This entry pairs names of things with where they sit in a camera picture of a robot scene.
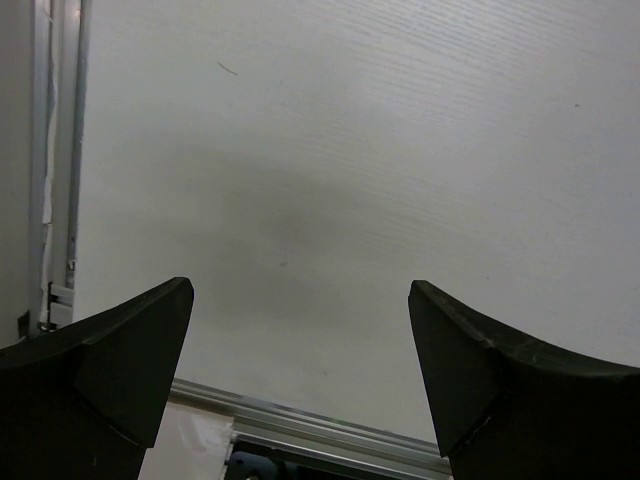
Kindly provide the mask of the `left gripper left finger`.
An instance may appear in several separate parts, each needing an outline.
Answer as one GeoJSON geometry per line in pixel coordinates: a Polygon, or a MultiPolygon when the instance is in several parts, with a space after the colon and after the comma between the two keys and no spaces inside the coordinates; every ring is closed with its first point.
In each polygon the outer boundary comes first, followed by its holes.
{"type": "Polygon", "coordinates": [[[135,479],[154,447],[194,288],[172,278],[1,351],[4,479],[135,479]]]}

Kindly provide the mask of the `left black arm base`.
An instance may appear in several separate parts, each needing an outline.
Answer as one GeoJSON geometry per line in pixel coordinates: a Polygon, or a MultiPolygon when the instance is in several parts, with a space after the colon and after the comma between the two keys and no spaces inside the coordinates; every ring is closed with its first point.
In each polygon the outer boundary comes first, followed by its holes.
{"type": "Polygon", "coordinates": [[[246,441],[233,445],[224,479],[362,479],[349,467],[246,441]]]}

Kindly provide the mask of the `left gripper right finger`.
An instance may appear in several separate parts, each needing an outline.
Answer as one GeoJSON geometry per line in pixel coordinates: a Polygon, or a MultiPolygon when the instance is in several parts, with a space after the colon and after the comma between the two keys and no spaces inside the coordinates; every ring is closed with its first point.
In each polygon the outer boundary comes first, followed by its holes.
{"type": "Polygon", "coordinates": [[[408,297],[437,445],[457,479],[635,479],[639,371],[578,354],[416,280],[408,297]]]}

